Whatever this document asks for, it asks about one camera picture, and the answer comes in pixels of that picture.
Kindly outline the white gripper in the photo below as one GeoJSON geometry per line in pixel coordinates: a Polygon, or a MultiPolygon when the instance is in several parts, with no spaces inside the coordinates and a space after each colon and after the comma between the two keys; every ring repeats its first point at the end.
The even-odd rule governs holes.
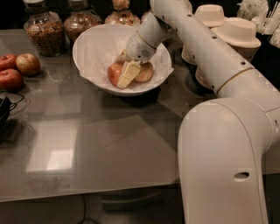
{"type": "Polygon", "coordinates": [[[149,37],[143,37],[139,31],[134,31],[129,37],[126,48],[120,54],[120,57],[129,57],[132,61],[125,61],[122,67],[122,73],[117,82],[119,88],[126,88],[140,73],[141,64],[151,60],[158,48],[158,42],[149,40],[149,37]]]}

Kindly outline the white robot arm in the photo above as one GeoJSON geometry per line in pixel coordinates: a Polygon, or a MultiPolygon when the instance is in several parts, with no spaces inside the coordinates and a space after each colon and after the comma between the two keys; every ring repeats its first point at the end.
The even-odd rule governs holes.
{"type": "Polygon", "coordinates": [[[150,0],[125,53],[146,62],[175,32],[216,97],[190,110],[178,132],[185,224],[269,224],[263,155],[280,143],[280,93],[186,0],[150,0]]]}

